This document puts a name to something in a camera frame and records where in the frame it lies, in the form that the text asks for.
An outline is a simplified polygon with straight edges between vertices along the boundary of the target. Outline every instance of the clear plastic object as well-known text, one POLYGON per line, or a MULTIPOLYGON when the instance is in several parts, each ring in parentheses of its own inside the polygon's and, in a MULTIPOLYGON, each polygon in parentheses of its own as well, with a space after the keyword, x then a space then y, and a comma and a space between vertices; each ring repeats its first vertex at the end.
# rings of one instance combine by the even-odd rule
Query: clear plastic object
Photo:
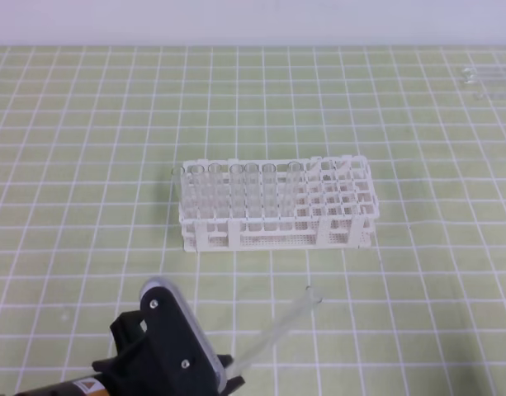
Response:
POLYGON ((295 213, 296 195, 299 190, 301 172, 301 163, 292 161, 287 164, 286 184, 284 185, 284 195, 282 196, 281 205, 282 217, 292 217, 295 213))
POLYGON ((188 185, 187 175, 185 168, 176 166, 172 168, 172 184, 173 191, 177 201, 182 207, 183 216, 185 219, 193 219, 196 217, 196 208, 192 202, 190 189, 188 185))
POLYGON ((313 287, 308 286, 305 293, 300 298, 294 300, 287 311, 279 318, 275 318, 271 327, 260 333, 249 348, 234 360, 234 363, 226 370, 227 378, 241 375, 246 369, 253 365, 265 351, 272 349, 278 340, 294 328, 299 319, 309 315, 321 302, 322 295, 313 287))
POLYGON ((227 190, 225 189, 223 171, 221 169, 221 165, 218 163, 212 163, 209 165, 209 182, 216 217, 220 219, 229 217, 227 190))
POLYGON ((266 217, 277 217, 277 167, 273 163, 262 166, 263 210, 266 217))
POLYGON ((244 166, 238 163, 229 168, 231 211, 235 219, 245 217, 244 166))
POLYGON ((262 217, 262 201, 260 199, 260 167, 256 163, 245 165, 245 190, 247 192, 248 216, 262 217))
POLYGON ((192 183, 196 192, 197 209, 202 219, 210 219, 213 217, 212 207, 208 196, 208 183, 206 180, 205 168, 203 165, 193 165, 190 168, 192 175, 192 183))

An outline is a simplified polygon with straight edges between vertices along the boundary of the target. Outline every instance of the test tube rack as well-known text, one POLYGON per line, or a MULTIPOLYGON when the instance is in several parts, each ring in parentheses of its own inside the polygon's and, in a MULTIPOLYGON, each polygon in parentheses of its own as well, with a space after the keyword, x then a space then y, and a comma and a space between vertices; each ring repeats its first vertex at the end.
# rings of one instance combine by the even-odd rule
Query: test tube rack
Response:
POLYGON ((227 196, 229 217, 218 217, 217 210, 197 208, 190 218, 179 205, 179 222, 182 227, 186 252, 225 252, 248 250, 320 249, 320 248, 366 248, 371 246, 371 236, 376 231, 375 219, 379 217, 379 202, 371 179, 368 161, 363 156, 313 157, 272 161, 209 161, 198 159, 183 163, 185 183, 183 194, 193 194, 192 175, 189 170, 196 165, 205 169, 212 163, 221 165, 223 188, 227 196), (246 206, 244 217, 232 217, 232 197, 229 187, 229 169, 234 164, 277 167, 277 196, 286 181, 287 164, 302 164, 300 180, 296 189, 295 207, 291 216, 281 216, 280 204, 277 215, 266 217, 262 205, 262 217, 249 217, 246 206))

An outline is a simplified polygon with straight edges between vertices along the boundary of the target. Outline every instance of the grid cutting mat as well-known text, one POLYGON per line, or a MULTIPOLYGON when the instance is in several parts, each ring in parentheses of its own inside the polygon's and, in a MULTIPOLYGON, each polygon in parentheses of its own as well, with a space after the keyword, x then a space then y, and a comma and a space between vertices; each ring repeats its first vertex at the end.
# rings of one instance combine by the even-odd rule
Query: grid cutting mat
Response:
POLYGON ((164 273, 220 353, 323 291, 242 396, 506 395, 506 101, 469 64, 506 48, 0 48, 0 393, 88 373, 164 273), (343 154, 372 248, 182 250, 173 163, 343 154))

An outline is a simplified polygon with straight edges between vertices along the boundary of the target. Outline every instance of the warning label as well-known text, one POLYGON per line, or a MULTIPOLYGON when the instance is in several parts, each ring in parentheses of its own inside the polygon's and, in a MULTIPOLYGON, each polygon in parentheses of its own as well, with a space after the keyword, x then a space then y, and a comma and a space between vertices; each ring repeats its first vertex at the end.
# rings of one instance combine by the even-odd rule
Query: warning label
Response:
POLYGON ((84 394, 89 394, 91 396, 108 396, 108 392, 106 388, 104 388, 104 385, 94 378, 82 378, 73 383, 77 385, 84 394))

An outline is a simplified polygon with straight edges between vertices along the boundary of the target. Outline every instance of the white wall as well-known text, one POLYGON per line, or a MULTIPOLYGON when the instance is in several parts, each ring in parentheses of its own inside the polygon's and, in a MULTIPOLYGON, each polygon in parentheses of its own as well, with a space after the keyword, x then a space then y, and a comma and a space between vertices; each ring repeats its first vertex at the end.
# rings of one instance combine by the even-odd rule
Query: white wall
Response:
POLYGON ((0 45, 506 44, 506 0, 0 0, 0 45))

